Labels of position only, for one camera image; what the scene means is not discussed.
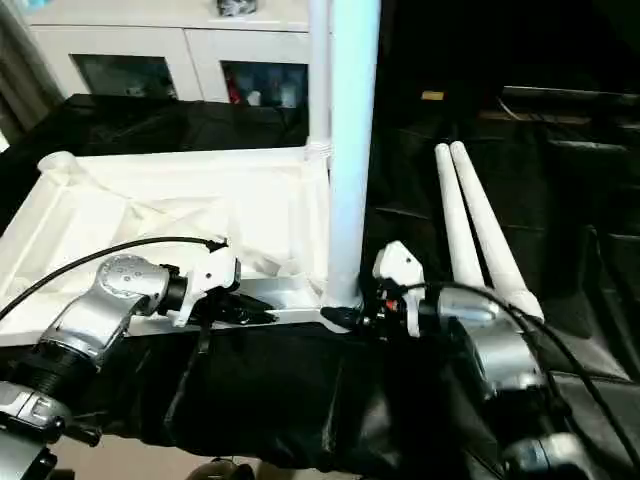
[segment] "white frame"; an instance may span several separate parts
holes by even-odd
[[[177,28],[33,26],[65,97],[91,93],[71,54],[163,57],[180,100],[202,100],[184,32]]]
[[[296,32],[186,30],[205,101],[229,103],[221,61],[309,63],[309,35]]]

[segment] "white pole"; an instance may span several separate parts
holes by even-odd
[[[524,283],[464,144],[453,142],[451,154],[496,292],[529,315],[543,318],[540,304]]]
[[[435,150],[453,279],[465,285],[484,287],[480,261],[473,243],[467,209],[462,199],[449,145],[441,143]]]
[[[324,304],[356,307],[367,196],[380,0],[333,5],[329,275]]]
[[[330,130],[330,0],[309,0],[309,142],[327,143]]]

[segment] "black fabric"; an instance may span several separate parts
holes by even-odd
[[[473,120],[425,111],[392,125],[377,115],[363,272],[401,240],[427,279],[449,279],[433,147],[465,142],[548,324],[597,380],[640,448],[640,166],[638,134],[596,127]],[[0,157],[6,224],[44,155],[301,145],[303,114],[204,103],[73,97]],[[366,274],[363,285],[370,285]],[[576,428],[603,478],[628,460],[567,362],[540,339]],[[382,344],[300,325],[128,338],[79,412],[106,430],[202,455],[255,455],[287,467],[379,478],[500,476],[494,440],[440,345]],[[3,359],[21,349],[2,349]],[[0,369],[6,369],[6,361]]]

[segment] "white plastic panel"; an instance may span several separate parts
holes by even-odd
[[[0,305],[59,266],[108,246],[196,236],[228,239],[243,265],[242,291],[277,309],[317,308],[327,245],[326,235],[314,233],[326,231],[329,189],[326,165],[306,162],[304,154],[304,148],[285,148],[49,155],[0,238]],[[183,273],[208,254],[202,246],[167,243],[132,252]],[[0,345],[37,339],[88,288],[99,263],[69,272],[22,304],[0,323]],[[166,331],[162,319],[150,322],[133,331]]]

